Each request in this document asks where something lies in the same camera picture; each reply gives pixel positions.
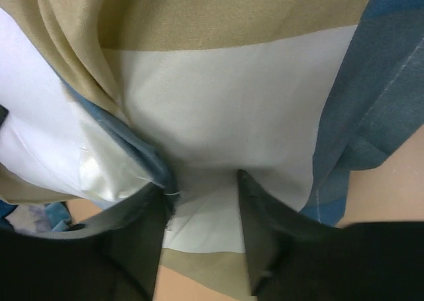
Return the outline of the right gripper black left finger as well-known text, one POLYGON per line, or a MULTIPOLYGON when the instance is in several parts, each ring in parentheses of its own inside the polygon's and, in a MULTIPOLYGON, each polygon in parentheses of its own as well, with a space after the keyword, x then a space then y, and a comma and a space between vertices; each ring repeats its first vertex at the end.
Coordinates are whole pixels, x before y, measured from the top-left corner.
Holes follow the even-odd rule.
POLYGON ((1 231, 2 300, 151 300, 168 208, 159 187, 63 232, 1 231))

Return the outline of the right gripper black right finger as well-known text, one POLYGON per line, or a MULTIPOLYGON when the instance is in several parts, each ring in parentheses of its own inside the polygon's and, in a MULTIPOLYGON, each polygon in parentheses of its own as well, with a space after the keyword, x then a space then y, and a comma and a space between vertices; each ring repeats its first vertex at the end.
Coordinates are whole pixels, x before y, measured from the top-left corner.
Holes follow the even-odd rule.
POLYGON ((237 173, 250 291, 258 300, 422 300, 423 224, 329 227, 237 173))

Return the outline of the blue tan white patchwork pillow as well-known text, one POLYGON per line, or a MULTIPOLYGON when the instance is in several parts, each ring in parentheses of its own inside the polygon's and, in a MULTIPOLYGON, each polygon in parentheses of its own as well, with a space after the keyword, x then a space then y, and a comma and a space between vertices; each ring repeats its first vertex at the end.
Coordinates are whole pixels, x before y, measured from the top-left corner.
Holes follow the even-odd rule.
POLYGON ((329 227, 423 224, 423 0, 1 0, 4 202, 155 185, 154 293, 258 300, 240 170, 329 227))

